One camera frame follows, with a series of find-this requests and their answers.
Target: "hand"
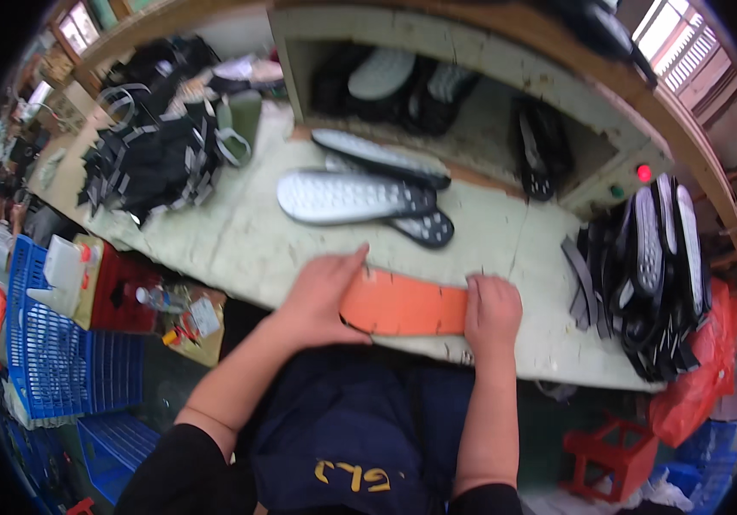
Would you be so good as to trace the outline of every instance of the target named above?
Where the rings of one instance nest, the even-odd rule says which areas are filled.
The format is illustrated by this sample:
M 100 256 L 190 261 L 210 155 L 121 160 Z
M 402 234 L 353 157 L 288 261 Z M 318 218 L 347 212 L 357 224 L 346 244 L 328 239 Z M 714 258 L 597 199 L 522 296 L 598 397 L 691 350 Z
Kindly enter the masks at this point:
M 23 203 L 15 203 L 11 208 L 11 223 L 15 227 L 21 228 L 24 224 L 24 215 L 27 214 L 28 207 Z
M 475 364 L 513 363 L 514 342 L 522 319 L 520 293 L 513 284 L 494 275 L 476 273 L 466 278 L 466 339 Z
M 340 302 L 366 254 L 368 243 L 353 254 L 327 254 L 306 263 L 270 324 L 296 344 L 297 350 L 329 344 L 371 345 L 368 335 L 340 320 Z

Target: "orange foam sheet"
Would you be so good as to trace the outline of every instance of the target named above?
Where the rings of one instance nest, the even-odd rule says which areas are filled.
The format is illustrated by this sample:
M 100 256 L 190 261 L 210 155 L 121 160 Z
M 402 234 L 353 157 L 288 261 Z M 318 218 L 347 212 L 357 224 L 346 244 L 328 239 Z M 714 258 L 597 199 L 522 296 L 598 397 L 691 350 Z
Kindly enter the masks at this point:
M 340 314 L 349 325 L 371 335 L 462 335 L 467 301 L 464 288 L 363 269 L 345 293 Z

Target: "cabinet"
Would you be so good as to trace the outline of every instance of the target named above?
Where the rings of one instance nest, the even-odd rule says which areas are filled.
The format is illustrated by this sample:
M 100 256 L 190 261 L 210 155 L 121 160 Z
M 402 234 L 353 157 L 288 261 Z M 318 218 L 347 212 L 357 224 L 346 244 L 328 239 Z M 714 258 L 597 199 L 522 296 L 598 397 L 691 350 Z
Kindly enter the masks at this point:
M 574 172 L 559 185 L 557 202 L 590 219 L 673 166 L 667 144 L 622 100 L 547 58 L 502 37 L 431 15 L 392 7 L 294 6 L 270 11 L 270 23 L 295 119 L 310 127 L 348 130 L 434 154 L 509 185 L 519 185 L 511 134 L 511 104 L 530 95 L 563 114 Z M 329 118 L 311 109 L 314 71 L 338 44 L 403 48 L 481 73 L 454 126 L 442 137 L 414 136 L 390 124 Z

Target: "label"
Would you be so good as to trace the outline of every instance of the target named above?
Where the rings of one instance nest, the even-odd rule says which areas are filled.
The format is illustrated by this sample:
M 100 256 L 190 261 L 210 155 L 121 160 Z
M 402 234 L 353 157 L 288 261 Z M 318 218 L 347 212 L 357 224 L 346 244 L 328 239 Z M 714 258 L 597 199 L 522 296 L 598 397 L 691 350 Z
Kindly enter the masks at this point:
M 196 303 L 191 304 L 190 311 L 201 337 L 219 330 L 219 319 L 208 297 L 202 297 Z

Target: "red button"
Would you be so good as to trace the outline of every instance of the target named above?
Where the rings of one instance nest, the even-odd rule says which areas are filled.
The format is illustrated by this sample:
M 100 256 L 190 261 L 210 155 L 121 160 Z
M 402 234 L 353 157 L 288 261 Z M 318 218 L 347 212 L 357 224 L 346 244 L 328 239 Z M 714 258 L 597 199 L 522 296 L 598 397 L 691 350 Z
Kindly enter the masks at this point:
M 649 168 L 649 165 L 640 165 L 637 167 L 637 178 L 641 182 L 649 182 L 649 179 L 652 178 L 652 169 Z

